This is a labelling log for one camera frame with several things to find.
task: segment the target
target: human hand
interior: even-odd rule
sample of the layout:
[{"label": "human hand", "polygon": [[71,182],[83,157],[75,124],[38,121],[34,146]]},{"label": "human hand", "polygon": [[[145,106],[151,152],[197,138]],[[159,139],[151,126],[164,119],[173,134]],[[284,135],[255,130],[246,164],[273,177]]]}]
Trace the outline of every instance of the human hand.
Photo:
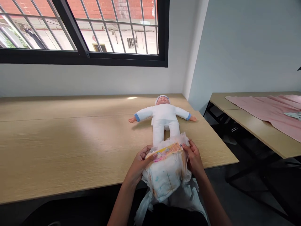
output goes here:
[{"label": "human hand", "polygon": [[183,149],[188,153],[189,156],[188,169],[193,173],[195,177],[200,177],[204,174],[206,175],[200,156],[200,151],[191,139],[189,139],[189,144],[190,147],[186,144],[182,144]]},{"label": "human hand", "polygon": [[128,173],[126,174],[126,177],[124,179],[125,182],[128,182],[136,187],[136,185],[142,178],[142,172],[145,167],[157,157],[157,153],[154,153],[153,155],[145,159],[151,148],[151,145],[147,145],[137,153],[131,167],[128,170]]},{"label": "human hand", "polygon": [[136,121],[137,121],[137,119],[136,119],[135,116],[134,116],[133,118],[130,118],[130,119],[129,119],[129,122],[130,122],[130,123],[133,123],[133,122],[136,122]]},{"label": "human hand", "polygon": [[196,118],[196,116],[190,116],[190,119],[189,119],[190,121],[196,121],[197,120],[197,118]]}]

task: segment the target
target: baby doll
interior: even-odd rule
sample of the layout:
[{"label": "baby doll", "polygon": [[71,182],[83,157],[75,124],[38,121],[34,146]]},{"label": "baby doll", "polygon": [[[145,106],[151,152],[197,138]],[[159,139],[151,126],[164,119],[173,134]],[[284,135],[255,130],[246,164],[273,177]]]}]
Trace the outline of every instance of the baby doll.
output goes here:
[{"label": "baby doll", "polygon": [[129,119],[130,123],[145,120],[148,117],[153,117],[151,125],[153,126],[153,145],[158,145],[164,140],[164,130],[170,130],[170,137],[180,135],[180,127],[177,116],[183,119],[196,121],[197,118],[182,108],[170,105],[169,98],[165,95],[157,97],[155,106],[147,107],[134,114],[133,118]]}]

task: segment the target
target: blue cuff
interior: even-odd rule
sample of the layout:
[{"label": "blue cuff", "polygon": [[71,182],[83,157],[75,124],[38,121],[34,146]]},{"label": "blue cuff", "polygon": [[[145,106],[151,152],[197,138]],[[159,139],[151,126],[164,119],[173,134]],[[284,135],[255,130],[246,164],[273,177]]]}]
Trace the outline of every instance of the blue cuff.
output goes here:
[{"label": "blue cuff", "polygon": [[137,114],[134,114],[134,116],[135,116],[135,118],[137,119],[137,122],[140,122],[140,118],[138,117],[138,115]]},{"label": "blue cuff", "polygon": [[189,115],[188,115],[188,117],[187,117],[186,120],[188,121],[190,119],[190,117],[191,117],[191,114],[189,113]]}]

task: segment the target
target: wooden table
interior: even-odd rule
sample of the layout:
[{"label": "wooden table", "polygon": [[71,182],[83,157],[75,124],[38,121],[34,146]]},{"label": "wooden table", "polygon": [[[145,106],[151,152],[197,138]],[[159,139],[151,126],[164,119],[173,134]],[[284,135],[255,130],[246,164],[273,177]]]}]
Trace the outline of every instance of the wooden table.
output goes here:
[{"label": "wooden table", "polygon": [[251,93],[213,93],[210,97],[210,102],[217,106],[220,110],[234,110],[241,109],[235,104],[228,101],[226,96],[255,96],[255,97],[267,97],[269,95],[301,95],[301,92],[251,92]]},{"label": "wooden table", "polygon": [[[157,96],[0,99],[0,203],[122,183],[136,153],[152,143],[151,120],[128,119]],[[198,118],[179,123],[204,167],[238,162],[182,94],[168,96]]]},{"label": "wooden table", "polygon": [[271,123],[262,121],[243,109],[224,112],[283,159],[301,155],[301,143],[277,130]]}]

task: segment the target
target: doll head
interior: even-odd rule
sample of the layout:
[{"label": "doll head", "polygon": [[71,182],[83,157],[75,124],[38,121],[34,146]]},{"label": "doll head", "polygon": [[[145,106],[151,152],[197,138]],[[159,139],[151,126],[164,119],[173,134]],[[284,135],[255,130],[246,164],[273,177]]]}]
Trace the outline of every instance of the doll head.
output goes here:
[{"label": "doll head", "polygon": [[159,104],[170,104],[168,96],[160,95],[157,97],[155,105]]}]

